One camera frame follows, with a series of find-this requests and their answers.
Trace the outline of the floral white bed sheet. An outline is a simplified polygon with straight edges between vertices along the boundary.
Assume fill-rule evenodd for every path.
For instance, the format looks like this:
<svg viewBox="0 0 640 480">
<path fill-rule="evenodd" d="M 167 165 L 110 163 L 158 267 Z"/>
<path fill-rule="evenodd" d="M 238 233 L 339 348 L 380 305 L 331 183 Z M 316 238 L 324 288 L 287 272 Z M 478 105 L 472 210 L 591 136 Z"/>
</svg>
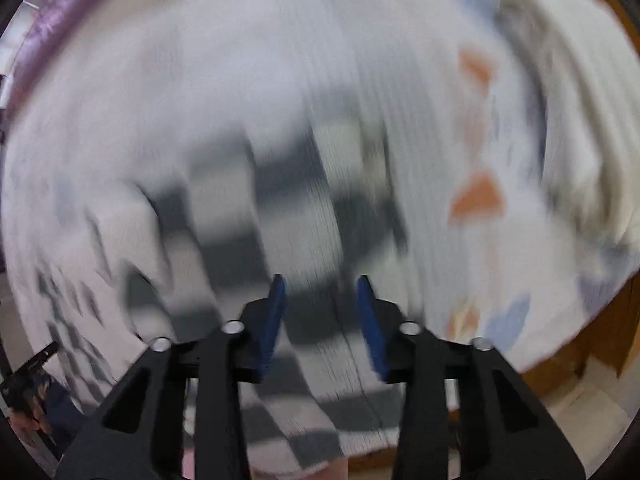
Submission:
<svg viewBox="0 0 640 480">
<path fill-rule="evenodd" d="M 544 96 L 500 0 L 101 0 L 26 99 L 9 98 L 3 165 L 18 312 L 33 346 L 60 345 L 51 373 L 81 411 L 149 342 L 127 338 L 103 375 L 88 344 L 51 333 L 36 265 L 85 200 L 212 131 L 338 106 L 405 129 L 408 297 L 393 301 L 438 336 L 487 337 L 527 370 L 638 269 L 639 247 L 595 240 L 555 209 Z"/>
</svg>

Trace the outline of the folded white garment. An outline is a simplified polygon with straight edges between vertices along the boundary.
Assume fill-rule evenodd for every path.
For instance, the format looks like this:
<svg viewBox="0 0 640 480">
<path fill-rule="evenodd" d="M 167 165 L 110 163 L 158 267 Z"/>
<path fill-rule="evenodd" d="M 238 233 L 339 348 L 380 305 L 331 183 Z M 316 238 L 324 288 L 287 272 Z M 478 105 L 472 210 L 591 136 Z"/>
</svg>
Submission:
<svg viewBox="0 0 640 480">
<path fill-rule="evenodd" d="M 546 108 L 542 180 L 602 243 L 639 247 L 639 57 L 602 0 L 500 0 Z"/>
</svg>

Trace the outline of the grey white checkered cardigan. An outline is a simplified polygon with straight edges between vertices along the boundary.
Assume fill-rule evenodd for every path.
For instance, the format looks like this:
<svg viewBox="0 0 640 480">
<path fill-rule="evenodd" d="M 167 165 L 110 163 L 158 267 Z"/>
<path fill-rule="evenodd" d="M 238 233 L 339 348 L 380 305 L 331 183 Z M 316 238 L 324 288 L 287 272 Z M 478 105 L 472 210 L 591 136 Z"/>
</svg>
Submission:
<svg viewBox="0 0 640 480">
<path fill-rule="evenodd" d="M 394 445 L 401 391 L 372 370 L 356 281 L 408 297 L 404 139 L 381 114 L 327 107 L 212 131 L 96 188 L 80 225 L 36 265 L 51 333 L 88 344 L 109 375 L 127 338 L 201 339 L 279 283 L 264 379 L 241 389 L 252 466 L 292 477 Z"/>
</svg>

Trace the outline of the purple floral quilt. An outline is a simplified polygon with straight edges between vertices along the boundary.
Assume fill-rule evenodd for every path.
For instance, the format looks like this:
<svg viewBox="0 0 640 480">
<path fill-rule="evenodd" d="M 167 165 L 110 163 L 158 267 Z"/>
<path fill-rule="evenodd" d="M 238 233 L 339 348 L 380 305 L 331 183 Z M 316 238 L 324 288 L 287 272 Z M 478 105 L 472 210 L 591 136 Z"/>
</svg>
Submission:
<svg viewBox="0 0 640 480">
<path fill-rule="evenodd" d="M 72 30 L 101 0 L 44 0 L 18 50 L 10 99 L 21 102 L 63 47 Z"/>
</svg>

